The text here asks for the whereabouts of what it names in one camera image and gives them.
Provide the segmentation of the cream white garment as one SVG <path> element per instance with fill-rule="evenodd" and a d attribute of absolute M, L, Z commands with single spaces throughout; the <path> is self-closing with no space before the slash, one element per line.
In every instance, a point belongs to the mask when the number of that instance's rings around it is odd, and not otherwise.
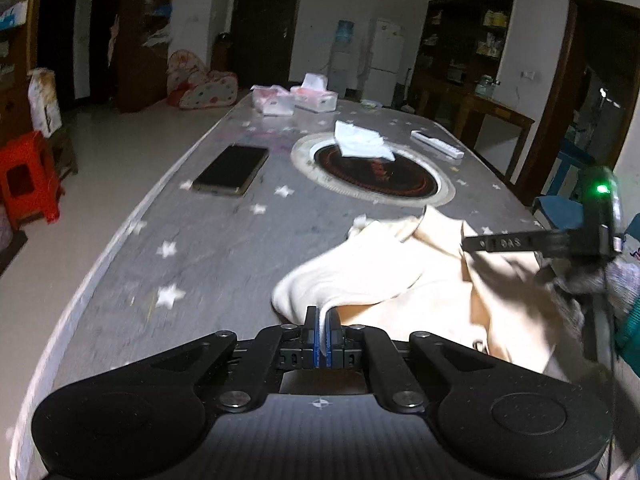
<path fill-rule="evenodd" d="M 592 364 L 546 287 L 553 271 L 534 252 L 467 254 L 461 241 L 473 233 L 433 207 L 419 218 L 360 216 L 344 243 L 282 278 L 272 306 L 291 323 L 316 307 L 395 340 L 425 330 L 537 373 L 584 376 Z"/>

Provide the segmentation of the blue sofa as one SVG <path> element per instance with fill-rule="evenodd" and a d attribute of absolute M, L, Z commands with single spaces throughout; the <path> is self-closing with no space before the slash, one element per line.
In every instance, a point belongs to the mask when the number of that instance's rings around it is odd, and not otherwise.
<path fill-rule="evenodd" d="M 576 229 L 582 225 L 582 204 L 557 195 L 535 198 L 532 213 L 540 211 L 553 229 Z"/>

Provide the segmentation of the round black induction hob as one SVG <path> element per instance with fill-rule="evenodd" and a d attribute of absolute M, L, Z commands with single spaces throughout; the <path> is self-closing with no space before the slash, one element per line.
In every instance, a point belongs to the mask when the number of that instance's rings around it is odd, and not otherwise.
<path fill-rule="evenodd" d="M 291 160 L 322 188 L 357 200 L 422 208 L 444 206 L 454 199 L 454 184 L 431 159 L 395 143 L 390 150 L 392 160 L 345 157 L 332 134 L 316 133 L 294 144 Z"/>

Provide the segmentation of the white remote control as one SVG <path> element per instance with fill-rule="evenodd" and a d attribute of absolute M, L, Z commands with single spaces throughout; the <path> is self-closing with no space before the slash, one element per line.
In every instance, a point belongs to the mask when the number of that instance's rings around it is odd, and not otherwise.
<path fill-rule="evenodd" d="M 442 153 L 449 158 L 459 160 L 464 157 L 464 151 L 461 151 L 460 148 L 456 148 L 455 146 L 448 144 L 443 140 L 433 138 L 432 136 L 426 136 L 419 130 L 412 130 L 410 132 L 410 138 L 416 142 L 420 142 L 434 148 L 434 150 L 439 151 L 439 153 Z"/>

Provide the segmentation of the dark wooden side table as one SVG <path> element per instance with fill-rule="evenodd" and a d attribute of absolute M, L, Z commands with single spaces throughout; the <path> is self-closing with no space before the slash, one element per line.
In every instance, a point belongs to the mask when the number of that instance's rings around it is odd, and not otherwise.
<path fill-rule="evenodd" d="M 466 91 L 462 87 L 438 79 L 426 78 L 422 84 L 419 84 L 419 88 L 420 101 L 416 112 L 423 117 L 434 120 L 442 100 L 453 98 L 454 102 L 459 104 L 459 110 L 451 134 L 469 148 L 481 162 L 484 162 L 502 182 L 511 186 L 510 181 L 520 160 L 530 128 L 534 123 L 533 119 L 493 99 L 478 96 L 474 92 Z M 503 120 L 510 126 L 518 128 L 518 140 L 516 140 L 505 172 L 499 171 L 488 162 L 488 159 L 480 154 L 475 147 L 486 116 Z"/>

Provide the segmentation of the black smartphone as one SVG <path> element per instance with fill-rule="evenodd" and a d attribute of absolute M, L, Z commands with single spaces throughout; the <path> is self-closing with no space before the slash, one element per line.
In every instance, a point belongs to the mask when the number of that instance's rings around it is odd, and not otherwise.
<path fill-rule="evenodd" d="M 194 191 L 242 196 L 268 159 L 268 148 L 228 145 L 193 181 Z"/>

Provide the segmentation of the white paper tissue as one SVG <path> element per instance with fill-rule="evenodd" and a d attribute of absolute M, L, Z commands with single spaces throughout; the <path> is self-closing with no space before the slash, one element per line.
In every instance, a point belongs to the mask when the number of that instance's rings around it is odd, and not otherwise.
<path fill-rule="evenodd" d="M 343 157 L 395 160 L 393 151 L 378 132 L 349 122 L 335 123 L 334 141 Z"/>

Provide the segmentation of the white refrigerator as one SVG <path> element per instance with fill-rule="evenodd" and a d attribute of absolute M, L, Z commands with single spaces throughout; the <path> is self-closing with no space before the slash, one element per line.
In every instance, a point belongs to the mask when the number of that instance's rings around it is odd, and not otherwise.
<path fill-rule="evenodd" d="M 404 31 L 394 22 L 377 18 L 371 22 L 361 96 L 382 106 L 392 105 L 404 50 Z"/>

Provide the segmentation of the white pink open box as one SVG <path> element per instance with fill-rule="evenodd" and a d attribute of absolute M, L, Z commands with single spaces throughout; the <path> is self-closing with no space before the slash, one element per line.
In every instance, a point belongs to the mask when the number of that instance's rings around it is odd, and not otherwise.
<path fill-rule="evenodd" d="M 295 98 L 291 92 L 277 86 L 265 87 L 255 84 L 250 88 L 252 105 L 264 116 L 290 117 L 295 113 Z"/>

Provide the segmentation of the water dispenser with blue bottle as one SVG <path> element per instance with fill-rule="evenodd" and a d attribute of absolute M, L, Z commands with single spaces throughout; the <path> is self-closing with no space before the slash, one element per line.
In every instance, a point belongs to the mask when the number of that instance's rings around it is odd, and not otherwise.
<path fill-rule="evenodd" d="M 354 47 L 355 23 L 339 20 L 331 47 L 328 89 L 338 94 L 340 98 L 346 96 L 348 74 L 352 65 L 352 48 Z"/>

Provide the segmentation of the pink tissue box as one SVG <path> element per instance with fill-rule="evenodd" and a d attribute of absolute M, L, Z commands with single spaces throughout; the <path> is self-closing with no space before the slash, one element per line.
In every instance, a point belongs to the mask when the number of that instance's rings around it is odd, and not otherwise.
<path fill-rule="evenodd" d="M 328 78 L 322 74 L 306 73 L 300 86 L 290 90 L 296 107 L 314 113 L 332 113 L 336 110 L 338 94 L 326 86 Z"/>

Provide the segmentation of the polka dot play tent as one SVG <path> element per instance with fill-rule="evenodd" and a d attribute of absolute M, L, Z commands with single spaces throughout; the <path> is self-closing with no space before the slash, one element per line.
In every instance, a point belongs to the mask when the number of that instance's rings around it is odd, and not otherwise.
<path fill-rule="evenodd" d="M 175 51 L 167 63 L 167 104 L 180 110 L 228 107 L 238 99 L 238 77 L 208 70 L 189 50 Z"/>

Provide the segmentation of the red plastic stool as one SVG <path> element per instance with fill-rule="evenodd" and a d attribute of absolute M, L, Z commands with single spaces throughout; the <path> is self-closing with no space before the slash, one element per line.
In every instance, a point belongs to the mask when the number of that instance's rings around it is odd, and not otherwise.
<path fill-rule="evenodd" d="M 47 140 L 40 131 L 23 134 L 1 148 L 1 197 L 10 225 L 41 214 L 58 221 L 64 190 Z"/>

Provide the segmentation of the dark wooden door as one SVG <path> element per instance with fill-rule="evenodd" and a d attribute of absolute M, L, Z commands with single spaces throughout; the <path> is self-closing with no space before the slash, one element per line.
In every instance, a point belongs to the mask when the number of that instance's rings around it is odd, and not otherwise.
<path fill-rule="evenodd" d="M 300 0 L 233 0 L 230 63 L 242 88 L 284 86 Z"/>

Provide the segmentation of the brown paper bag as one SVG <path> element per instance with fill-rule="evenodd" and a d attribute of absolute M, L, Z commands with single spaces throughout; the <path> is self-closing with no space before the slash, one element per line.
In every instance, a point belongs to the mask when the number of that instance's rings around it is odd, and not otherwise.
<path fill-rule="evenodd" d="M 32 126 L 45 138 L 50 138 L 62 127 L 54 73 L 46 68 L 36 68 L 29 73 L 29 76 L 27 95 Z"/>

